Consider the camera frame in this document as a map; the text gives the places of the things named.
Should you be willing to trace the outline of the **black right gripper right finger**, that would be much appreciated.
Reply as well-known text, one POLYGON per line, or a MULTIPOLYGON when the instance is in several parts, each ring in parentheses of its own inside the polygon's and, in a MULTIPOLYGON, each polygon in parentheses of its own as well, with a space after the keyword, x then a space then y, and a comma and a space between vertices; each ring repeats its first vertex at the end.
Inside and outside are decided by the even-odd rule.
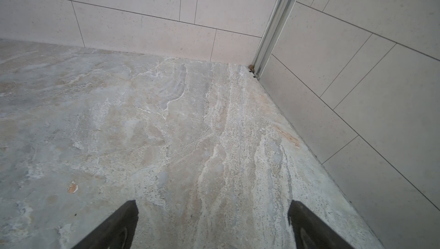
POLYGON ((300 201, 291 201, 288 221, 293 229, 297 249, 353 249, 300 201))

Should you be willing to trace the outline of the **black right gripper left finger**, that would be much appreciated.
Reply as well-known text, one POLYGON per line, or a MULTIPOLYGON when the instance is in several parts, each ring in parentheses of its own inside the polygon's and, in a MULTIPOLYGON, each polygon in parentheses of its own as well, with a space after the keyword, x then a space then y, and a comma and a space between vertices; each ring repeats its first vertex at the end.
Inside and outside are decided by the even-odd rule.
POLYGON ((130 249, 139 210, 135 200, 125 202, 73 249, 130 249))

